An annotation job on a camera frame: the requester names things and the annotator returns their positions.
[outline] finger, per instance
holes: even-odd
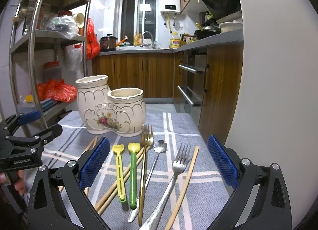
[[[4,173],[0,173],[0,184],[5,182],[5,175]]]
[[[19,176],[20,178],[23,178],[23,170],[18,171],[18,176]]]
[[[24,180],[22,178],[20,178],[15,184],[14,184],[14,188],[16,190],[21,190],[24,187]]]
[[[25,185],[22,187],[22,189],[20,189],[18,192],[19,192],[19,194],[20,195],[23,195],[23,194],[25,194],[25,191],[26,191],[26,187],[25,187]]]

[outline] red plastic bag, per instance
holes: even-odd
[[[91,60],[101,51],[101,47],[94,31],[93,21],[89,18],[87,24],[87,59]]]
[[[71,103],[76,99],[77,95],[76,87],[65,84],[64,80],[57,82],[52,79],[47,83],[37,84],[37,89],[40,101],[52,98],[60,102]]]

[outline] seasoning bottle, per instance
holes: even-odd
[[[135,33],[134,35],[134,46],[137,46],[138,45],[138,36],[137,36],[137,33]]]
[[[138,35],[138,45],[141,45],[141,39],[142,39],[142,36],[141,36],[141,33],[139,33],[139,35]]]

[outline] white ceramic vase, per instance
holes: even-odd
[[[77,105],[88,132],[114,131],[120,136],[136,136],[146,120],[143,91],[122,88],[111,91],[108,76],[91,76],[77,80]]]

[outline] faucet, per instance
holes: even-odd
[[[152,37],[152,33],[150,33],[149,31],[145,31],[141,37],[141,45],[140,47],[143,47],[143,41],[145,39],[145,33],[149,33],[150,34],[150,38],[151,38],[151,41],[152,41],[152,49],[155,49],[155,43],[154,43],[154,38]]]

